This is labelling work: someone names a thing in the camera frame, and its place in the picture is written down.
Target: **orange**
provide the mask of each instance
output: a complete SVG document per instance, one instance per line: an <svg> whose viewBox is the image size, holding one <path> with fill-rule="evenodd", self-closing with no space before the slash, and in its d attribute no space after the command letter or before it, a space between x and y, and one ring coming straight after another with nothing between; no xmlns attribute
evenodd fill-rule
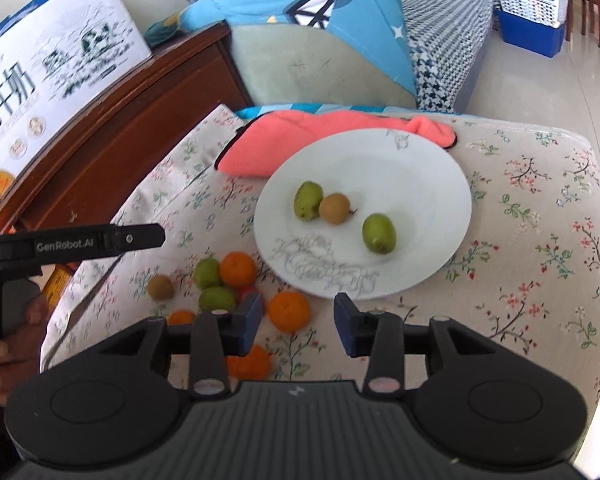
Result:
<svg viewBox="0 0 600 480"><path fill-rule="evenodd" d="M198 316L190 310L176 310L167 318L170 325L188 325L193 323Z"/></svg>
<svg viewBox="0 0 600 480"><path fill-rule="evenodd" d="M306 298L299 292L279 292L267 307L269 319L280 332L297 332L311 318Z"/></svg>
<svg viewBox="0 0 600 480"><path fill-rule="evenodd" d="M257 277L256 264L247 253L229 253L220 262L220 278L227 286L245 288L253 285Z"/></svg>
<svg viewBox="0 0 600 480"><path fill-rule="evenodd" d="M227 357L226 365L229 375L241 381L263 381L271 371L269 353L260 345L253 345L245 357Z"/></svg>

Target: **blue storage box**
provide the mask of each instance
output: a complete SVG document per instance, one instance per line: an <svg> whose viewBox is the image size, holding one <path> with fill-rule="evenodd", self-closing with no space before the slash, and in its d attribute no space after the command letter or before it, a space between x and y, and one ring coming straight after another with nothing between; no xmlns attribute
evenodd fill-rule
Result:
<svg viewBox="0 0 600 480"><path fill-rule="evenodd" d="M565 23L558 28L547 27L503 10L498 10L498 20L505 43L521 46L547 57L553 57L560 52L564 41Z"/></svg>

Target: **floral tablecloth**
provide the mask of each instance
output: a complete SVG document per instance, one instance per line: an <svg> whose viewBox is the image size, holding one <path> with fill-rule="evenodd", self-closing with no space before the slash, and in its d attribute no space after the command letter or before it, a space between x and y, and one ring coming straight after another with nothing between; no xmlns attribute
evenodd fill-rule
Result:
<svg viewBox="0 0 600 480"><path fill-rule="evenodd" d="M600 170L589 143L539 126L430 117L450 124L459 137L450 152L470 184L468 232L429 279L360 302L360 308L387 310L417 324L436 315L455 318L570 381L591 418L600 394ZM49 324L43 369L147 316L196 311L199 291L190 274L208 254L252 254L266 299L287 287L261 260L253 237L264 179L213 169L242 124L219 107L129 197L113 221L157 221L166 243L80 266ZM174 299L157 304L149 298L145 287L156 273L172 277ZM366 359L344 353L331 302L311 297L310 303L311 322L299 333L281 334L263 320L256 343L272 355L271 377L360 381ZM177 386L186 386L187 359L176 356L171 365L170 381ZM407 386L418 386L426 378L424 359L408 356L405 362Z"/></svg>

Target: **pink cloth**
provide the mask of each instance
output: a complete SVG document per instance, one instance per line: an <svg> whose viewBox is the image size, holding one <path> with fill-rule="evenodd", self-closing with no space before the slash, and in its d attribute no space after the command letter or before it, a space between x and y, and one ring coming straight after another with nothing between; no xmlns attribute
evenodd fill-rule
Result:
<svg viewBox="0 0 600 480"><path fill-rule="evenodd" d="M312 142L363 128L390 128L420 135L442 148L456 143L451 127L425 116L408 121L353 110L320 115L279 110L259 117L239 133L216 160L216 170L232 176L270 177L289 157Z"/></svg>

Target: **white basket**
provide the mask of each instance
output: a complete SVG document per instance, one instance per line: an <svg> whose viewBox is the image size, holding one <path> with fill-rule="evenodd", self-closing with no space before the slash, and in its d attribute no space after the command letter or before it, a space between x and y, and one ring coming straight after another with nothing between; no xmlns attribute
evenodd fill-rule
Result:
<svg viewBox="0 0 600 480"><path fill-rule="evenodd" d="M566 21L568 5L569 0L500 0L505 12L553 28Z"/></svg>

